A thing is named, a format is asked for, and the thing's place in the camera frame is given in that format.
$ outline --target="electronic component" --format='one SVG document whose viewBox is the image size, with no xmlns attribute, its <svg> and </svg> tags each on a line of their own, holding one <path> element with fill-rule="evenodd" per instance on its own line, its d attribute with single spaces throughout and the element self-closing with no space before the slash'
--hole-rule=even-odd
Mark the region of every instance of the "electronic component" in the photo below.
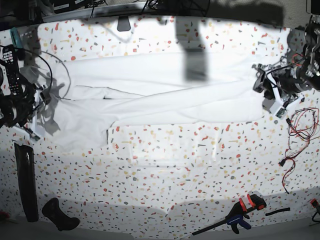
<svg viewBox="0 0 320 240">
<path fill-rule="evenodd" d="M 301 127 L 300 119 L 302 116 L 307 117 L 310 115 L 310 120 L 312 120 L 312 125 L 310 127 Z M 285 158 L 279 162 L 279 166 L 283 167 L 287 161 L 292 161 L 292 166 L 282 177 L 282 186 L 287 194 L 289 194 L 286 189 L 286 184 L 289 182 L 286 181 L 287 177 L 292 174 L 296 168 L 296 157 L 301 154 L 310 144 L 310 142 L 314 139 L 319 138 L 320 136 L 315 136 L 317 133 L 317 128 L 319 125 L 319 109 L 315 107 L 304 108 L 296 111 L 291 118 L 287 118 L 286 122 L 288 123 L 288 149 L 285 151 Z M 305 144 L 299 150 L 291 151 L 291 137 L 298 137 L 301 141 L 304 141 Z"/>
<path fill-rule="evenodd" d="M 320 215 L 320 205 L 319 205 L 319 203 L 318 203 L 318 201 L 316 199 L 311 200 L 310 203 L 311 203 L 312 207 L 314 207 L 316 209 L 315 214 L 312 216 L 312 221 L 315 222 L 315 223 L 320 223 L 319 220 L 315 220 L 316 215 L 317 214 Z"/>
<path fill-rule="evenodd" d="M 304 100 L 302 92 L 312 88 L 320 91 L 320 15 L 311 15 L 304 37 L 303 53 L 295 54 L 293 63 L 283 67 L 254 66 L 257 81 L 253 90 L 264 92 L 263 108 L 280 119 Z"/>
<path fill-rule="evenodd" d="M 37 115 L 45 105 L 49 104 L 53 76 L 50 65 L 38 54 L 13 45 L 2 46 L 3 60 L 8 78 L 10 95 L 4 95 L 0 89 L 0 128 L 8 128 L 27 133 L 31 140 L 38 141 L 45 135 L 45 130 L 37 124 Z M 50 70 L 50 85 L 31 84 L 19 71 L 17 51 L 24 51 L 41 58 Z M 3 70 L 0 69 L 0 83 L 3 83 Z"/>
<path fill-rule="evenodd" d="M 19 66 L 18 58 L 14 46 L 5 46 L 2 50 L 3 60 L 6 63 L 6 76 L 8 78 L 9 88 L 11 94 L 14 96 L 22 95 L 22 86 L 19 84 Z"/>
</svg>

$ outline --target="speckled tabletop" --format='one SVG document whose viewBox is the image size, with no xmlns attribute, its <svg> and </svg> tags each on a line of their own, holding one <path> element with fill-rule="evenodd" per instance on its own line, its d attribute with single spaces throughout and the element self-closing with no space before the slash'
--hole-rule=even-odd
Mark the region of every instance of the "speckled tabletop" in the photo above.
<svg viewBox="0 0 320 240">
<path fill-rule="evenodd" d="M 183 40 L 205 51 L 259 54 L 274 57 L 274 62 L 288 49 L 286 28 L 196 17 L 129 20 L 127 32 L 117 31 L 117 17 L 104 17 L 44 23 L 20 33 L 26 48 L 62 61 L 178 52 Z M 293 48 L 303 45 L 302 38 L 301 32 L 293 37 Z M 10 44 L 9 31 L 0 32 L 0 41 Z M 35 62 L 42 66 L 39 59 Z M 305 92 L 297 109 L 317 107 L 319 96 L 314 90 Z M 13 217 L 23 214 L 14 142 L 34 149 L 41 221 L 48 221 L 41 213 L 44 204 L 58 197 L 61 209 L 80 219 L 80 228 L 135 238 L 187 238 L 224 218 L 249 192 L 258 191 L 267 202 L 265 211 L 250 214 L 254 227 L 310 217 L 310 200 L 319 196 L 319 140 L 297 158 L 287 179 L 291 194 L 286 194 L 281 180 L 290 164 L 281 168 L 278 162 L 288 148 L 287 124 L 267 112 L 256 122 L 111 128 L 106 147 L 69 153 L 50 139 L 32 145 L 14 129 L 3 127 L 0 136 L 0 210 Z M 291 211 L 265 217 L 287 207 Z M 223 225 L 215 231 L 228 229 Z"/>
</svg>

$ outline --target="white cloth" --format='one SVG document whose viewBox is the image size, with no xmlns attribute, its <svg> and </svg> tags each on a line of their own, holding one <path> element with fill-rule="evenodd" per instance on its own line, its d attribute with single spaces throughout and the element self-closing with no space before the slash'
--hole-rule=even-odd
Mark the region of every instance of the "white cloth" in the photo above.
<svg viewBox="0 0 320 240">
<path fill-rule="evenodd" d="M 258 62 L 232 53 L 140 54 L 65 62 L 70 79 L 58 64 L 47 110 L 58 130 L 45 128 L 72 150 L 105 146 L 111 126 L 253 121 L 262 116 L 263 96 L 252 89 Z"/>
</svg>

